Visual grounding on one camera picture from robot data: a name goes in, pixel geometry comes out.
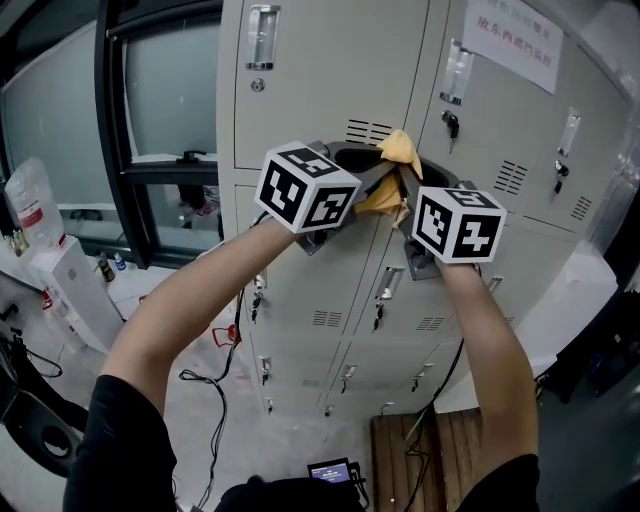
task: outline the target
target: paper sign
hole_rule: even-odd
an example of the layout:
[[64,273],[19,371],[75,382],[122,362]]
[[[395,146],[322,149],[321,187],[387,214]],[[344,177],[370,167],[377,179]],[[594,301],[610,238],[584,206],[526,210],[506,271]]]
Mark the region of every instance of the paper sign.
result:
[[468,0],[463,44],[553,94],[563,32],[519,0]]

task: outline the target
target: black window frame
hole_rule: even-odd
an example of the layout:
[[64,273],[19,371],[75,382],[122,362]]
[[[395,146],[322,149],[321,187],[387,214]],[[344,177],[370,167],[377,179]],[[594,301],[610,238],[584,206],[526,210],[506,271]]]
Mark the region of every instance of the black window frame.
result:
[[131,255],[139,268],[179,268],[200,251],[161,245],[147,185],[218,186],[218,163],[132,163],[125,111],[123,40],[173,21],[222,17],[222,0],[158,0],[127,8],[127,0],[101,0],[95,44],[95,99],[105,168]]

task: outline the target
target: white cube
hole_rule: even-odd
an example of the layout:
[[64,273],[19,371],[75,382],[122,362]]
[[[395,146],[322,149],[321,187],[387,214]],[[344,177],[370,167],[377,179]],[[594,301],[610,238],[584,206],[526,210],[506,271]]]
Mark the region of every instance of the white cube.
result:
[[341,224],[362,183],[320,153],[291,142],[271,149],[256,202],[294,233]]
[[413,238],[445,263],[493,260],[507,211],[479,190],[420,187]]

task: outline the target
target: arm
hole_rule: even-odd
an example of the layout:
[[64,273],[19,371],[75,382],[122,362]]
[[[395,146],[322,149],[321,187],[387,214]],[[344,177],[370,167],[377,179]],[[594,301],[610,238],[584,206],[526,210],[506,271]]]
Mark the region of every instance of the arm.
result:
[[478,480],[504,463],[538,453],[538,420],[529,360],[482,278],[470,265],[443,265],[462,326],[482,414]]
[[294,240],[271,219],[173,274],[120,331],[102,374],[128,382],[162,414],[174,359]]

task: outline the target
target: wooden board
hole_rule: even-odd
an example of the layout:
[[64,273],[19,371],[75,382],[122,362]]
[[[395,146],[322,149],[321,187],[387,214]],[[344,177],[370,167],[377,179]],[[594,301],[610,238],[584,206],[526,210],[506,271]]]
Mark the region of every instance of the wooden board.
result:
[[[405,442],[416,415],[371,420],[374,510],[402,512],[420,473],[420,457],[406,454],[417,429]],[[418,449],[428,457],[427,470],[411,512],[453,512],[473,488],[482,439],[478,409],[425,414]]]

